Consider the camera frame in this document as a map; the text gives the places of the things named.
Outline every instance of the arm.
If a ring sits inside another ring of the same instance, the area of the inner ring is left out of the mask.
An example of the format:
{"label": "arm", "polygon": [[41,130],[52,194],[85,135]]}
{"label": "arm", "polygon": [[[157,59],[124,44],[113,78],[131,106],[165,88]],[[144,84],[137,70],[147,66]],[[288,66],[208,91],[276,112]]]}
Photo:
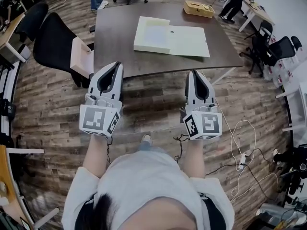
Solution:
{"label": "arm", "polygon": [[188,177],[205,178],[205,161],[202,149],[202,140],[188,141],[188,149],[183,163],[183,172]]}
{"label": "arm", "polygon": [[11,8],[11,6],[9,5],[9,6],[8,6],[8,21],[9,21],[9,23],[11,22],[11,12],[12,12],[12,8]]}
{"label": "arm", "polygon": [[90,173],[101,178],[106,172],[107,141],[105,137],[91,136],[83,167]]}

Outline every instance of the chair backrest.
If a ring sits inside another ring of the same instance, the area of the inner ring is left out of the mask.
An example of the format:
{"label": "chair backrest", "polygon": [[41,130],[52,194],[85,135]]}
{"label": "chair backrest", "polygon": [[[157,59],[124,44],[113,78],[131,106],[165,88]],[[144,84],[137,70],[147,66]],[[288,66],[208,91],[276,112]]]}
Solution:
{"label": "chair backrest", "polygon": [[271,44],[268,53],[270,56],[265,61],[269,66],[274,66],[280,59],[295,56],[294,47],[287,36],[284,36],[281,40]]}
{"label": "chair backrest", "polygon": [[291,41],[293,43],[294,48],[298,51],[300,47],[302,47],[301,41],[296,37],[292,36]]}
{"label": "chair backrest", "polygon": [[76,34],[57,13],[50,13],[37,33],[33,47],[34,59],[43,66],[75,73],[70,69],[71,47],[75,37]]}
{"label": "chair backrest", "polygon": [[16,33],[25,34],[27,37],[34,41],[39,28],[41,27],[46,14],[48,13],[48,5],[46,3],[37,3],[28,10],[24,19],[20,22]]}
{"label": "chair backrest", "polygon": [[271,36],[272,36],[272,32],[273,32],[273,26],[270,22],[267,21],[262,21],[258,30],[258,35],[260,34],[260,32],[263,31],[264,35],[263,38],[267,41],[270,40]]}

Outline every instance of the paper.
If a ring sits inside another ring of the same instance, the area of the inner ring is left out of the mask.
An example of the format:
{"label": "paper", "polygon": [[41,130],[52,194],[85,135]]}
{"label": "paper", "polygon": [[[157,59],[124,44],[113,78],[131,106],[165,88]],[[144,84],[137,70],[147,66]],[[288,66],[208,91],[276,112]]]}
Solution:
{"label": "paper", "polygon": [[172,26],[169,23],[169,20],[141,16],[134,39],[134,50],[210,57],[202,27]]}
{"label": "paper", "polygon": [[167,26],[150,25],[145,28],[144,42],[155,46],[167,46]]}

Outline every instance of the desk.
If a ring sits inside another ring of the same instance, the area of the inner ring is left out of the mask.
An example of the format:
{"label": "desk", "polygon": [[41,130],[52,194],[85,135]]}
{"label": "desk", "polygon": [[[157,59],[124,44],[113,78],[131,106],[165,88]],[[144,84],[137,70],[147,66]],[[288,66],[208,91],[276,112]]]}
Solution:
{"label": "desk", "polygon": [[247,16],[247,20],[244,22],[244,24],[240,27],[239,32],[242,32],[243,29],[247,26],[247,24],[255,17],[258,16],[262,18],[263,20],[270,22],[272,25],[275,25],[275,23],[272,21],[272,19],[269,17],[269,15],[266,13],[266,11],[260,9],[258,7],[258,4],[255,2],[254,6],[257,9],[254,9],[250,6],[249,0],[243,0],[243,2],[248,6],[248,10],[244,13],[243,16]]}
{"label": "desk", "polygon": [[23,63],[25,63],[25,58],[23,58],[16,49],[9,43],[11,36],[13,35],[15,29],[19,25],[20,21],[24,18],[24,13],[15,18],[10,26],[6,29],[4,34],[0,35],[0,49],[7,47],[17,58],[19,58]]}
{"label": "desk", "polygon": [[22,225],[20,218],[27,222],[31,229],[35,230],[41,227],[44,223],[50,220],[59,212],[59,208],[55,208],[42,219],[34,223],[30,217],[29,212],[23,202],[24,197],[20,196],[20,192],[16,182],[13,179],[10,153],[28,154],[28,153],[44,153],[43,149],[15,149],[6,148],[0,145],[0,181],[3,181],[7,186],[7,199],[9,204],[3,206],[3,210],[15,221]]}
{"label": "desk", "polygon": [[[140,16],[168,19],[171,25],[203,27],[210,57],[134,51],[133,42]],[[226,68],[214,78],[214,83],[235,67],[243,66],[237,51],[215,18],[186,14],[182,5],[155,2],[98,11],[94,73],[114,61],[123,63],[125,78],[192,69]]]}

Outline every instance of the tan box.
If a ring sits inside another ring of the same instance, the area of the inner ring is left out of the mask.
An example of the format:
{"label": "tan box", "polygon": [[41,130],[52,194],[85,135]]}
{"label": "tan box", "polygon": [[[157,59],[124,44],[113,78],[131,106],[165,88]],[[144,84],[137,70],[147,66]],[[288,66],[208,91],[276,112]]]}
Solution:
{"label": "tan box", "polygon": [[208,18],[212,18],[215,13],[210,5],[188,0],[185,1],[183,9],[187,14],[194,14]]}

